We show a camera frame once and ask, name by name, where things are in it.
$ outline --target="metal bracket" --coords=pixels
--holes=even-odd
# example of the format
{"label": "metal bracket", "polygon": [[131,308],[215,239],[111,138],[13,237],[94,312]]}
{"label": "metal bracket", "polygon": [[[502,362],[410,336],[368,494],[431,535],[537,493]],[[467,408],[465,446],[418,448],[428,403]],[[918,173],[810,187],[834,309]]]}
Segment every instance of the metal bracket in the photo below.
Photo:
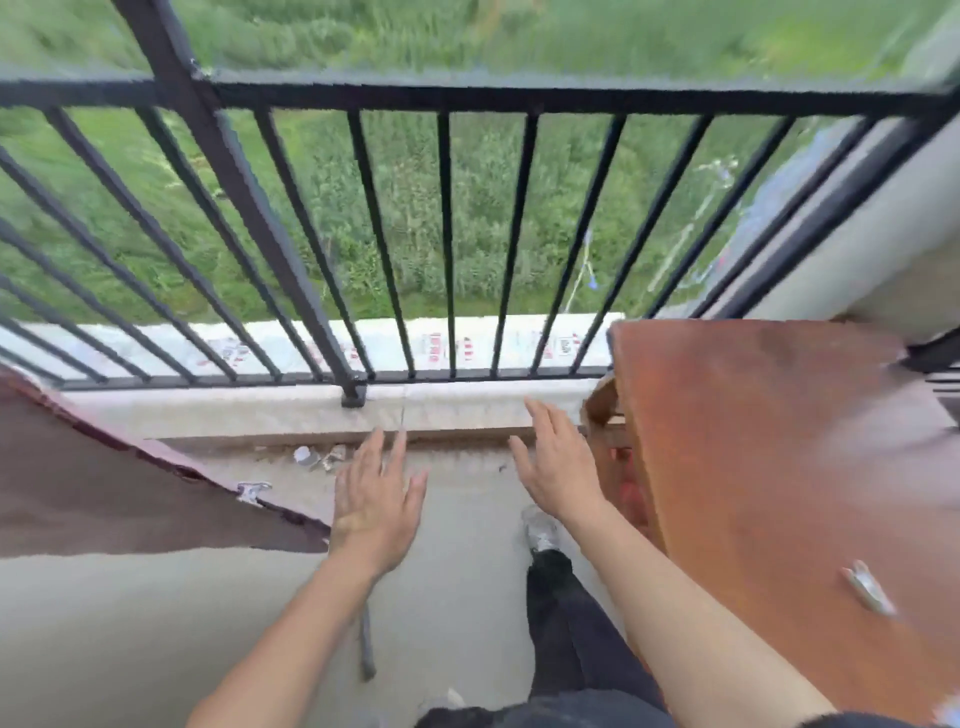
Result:
{"label": "metal bracket", "polygon": [[254,505],[257,508],[263,508],[263,506],[257,501],[256,497],[260,494],[260,491],[269,491],[274,486],[264,481],[258,481],[240,482],[237,483],[237,487],[240,488],[240,495],[237,496],[237,500],[239,500],[241,503]]}
{"label": "metal bracket", "polygon": [[862,561],[854,561],[852,569],[842,571],[856,590],[857,596],[869,609],[885,617],[892,617],[897,613],[897,607],[880,588],[866,564]]}
{"label": "metal bracket", "polygon": [[345,388],[344,394],[340,397],[340,405],[344,409],[360,409],[367,403],[367,385],[357,384],[354,386],[356,397],[351,397],[349,391]]}

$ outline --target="wooden board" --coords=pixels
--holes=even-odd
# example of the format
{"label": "wooden board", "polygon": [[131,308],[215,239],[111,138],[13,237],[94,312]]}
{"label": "wooden board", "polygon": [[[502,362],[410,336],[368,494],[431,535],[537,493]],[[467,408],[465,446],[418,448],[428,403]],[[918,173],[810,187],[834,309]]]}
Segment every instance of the wooden board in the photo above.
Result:
{"label": "wooden board", "polygon": [[[612,345],[670,557],[838,707],[930,722],[960,689],[960,434],[887,366],[900,342],[643,321]],[[840,575],[855,559],[898,618],[855,598]]]}

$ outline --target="green vegetation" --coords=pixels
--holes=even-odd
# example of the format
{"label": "green vegetation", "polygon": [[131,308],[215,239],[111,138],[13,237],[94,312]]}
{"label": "green vegetation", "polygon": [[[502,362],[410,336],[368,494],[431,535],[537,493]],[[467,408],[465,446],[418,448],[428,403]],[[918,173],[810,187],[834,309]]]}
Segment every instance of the green vegetation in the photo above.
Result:
{"label": "green vegetation", "polygon": [[[493,73],[536,70],[692,79],[865,78],[895,73],[906,50],[947,4],[948,0],[175,2],[204,67],[484,68]],[[8,0],[4,15],[0,61],[5,64],[45,70],[146,69],[108,0]],[[223,242],[135,115],[115,109],[75,109],[71,115],[228,305],[245,320],[267,318]],[[251,115],[230,116],[254,172],[325,296],[319,269]],[[182,122],[173,114],[164,117],[204,183],[217,194],[215,177]],[[598,287],[581,286],[571,310],[595,310],[602,301],[690,121],[641,116],[628,122],[593,218],[590,261]],[[279,111],[276,122],[303,198],[336,260],[353,314],[390,315],[345,116]],[[542,312],[549,305],[607,123],[601,117],[541,120],[512,297],[514,313]],[[798,124],[768,165],[768,173],[803,145],[818,123]],[[364,124],[404,315],[444,315],[436,122],[429,114],[378,112],[365,113]],[[719,178],[705,165],[735,158],[742,168],[770,124],[763,118],[722,118],[714,123],[621,293],[617,310],[637,314],[649,304],[648,288],[656,272],[694,212],[716,189]],[[458,313],[496,311],[522,125],[520,116],[495,114],[457,114],[451,121]],[[117,260],[180,315],[191,321],[217,320],[38,112],[0,112],[0,137],[0,143],[48,184]],[[710,207],[721,197],[714,194]],[[225,200],[220,205],[266,274],[236,211]],[[0,206],[0,214],[104,303],[138,323],[156,320],[146,304],[6,178],[0,179]],[[698,270],[722,248],[737,217],[735,213],[717,235]],[[97,321],[81,302],[7,246],[0,246],[0,266],[76,320]],[[269,274],[267,278],[279,292]],[[678,296],[693,290],[687,288]],[[3,296],[0,300],[18,316],[33,318],[16,302]],[[326,300],[333,313],[332,302]]]}

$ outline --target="white sneaker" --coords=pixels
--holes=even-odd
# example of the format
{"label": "white sneaker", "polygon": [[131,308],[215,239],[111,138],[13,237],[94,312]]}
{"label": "white sneaker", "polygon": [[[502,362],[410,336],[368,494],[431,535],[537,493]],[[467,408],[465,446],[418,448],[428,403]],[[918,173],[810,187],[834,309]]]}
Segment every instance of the white sneaker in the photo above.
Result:
{"label": "white sneaker", "polygon": [[466,706],[467,703],[458,692],[453,690],[453,688],[447,688],[446,695],[428,697],[417,706],[417,722],[420,722],[420,720],[434,708],[447,708],[450,711],[455,711],[460,708],[465,708]]}
{"label": "white sneaker", "polygon": [[528,505],[520,514],[527,534],[527,545],[532,553],[560,550],[560,529],[557,520],[536,505]]}

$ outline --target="forearm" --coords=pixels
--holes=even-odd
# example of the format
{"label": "forearm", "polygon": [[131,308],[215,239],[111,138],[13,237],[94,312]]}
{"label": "forearm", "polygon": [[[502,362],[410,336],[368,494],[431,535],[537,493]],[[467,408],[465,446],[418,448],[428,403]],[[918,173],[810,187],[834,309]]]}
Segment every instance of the forearm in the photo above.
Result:
{"label": "forearm", "polygon": [[295,728],[375,577],[368,560],[349,548],[328,556],[187,727]]}
{"label": "forearm", "polygon": [[606,501],[567,528],[685,728],[795,728],[833,706]]}

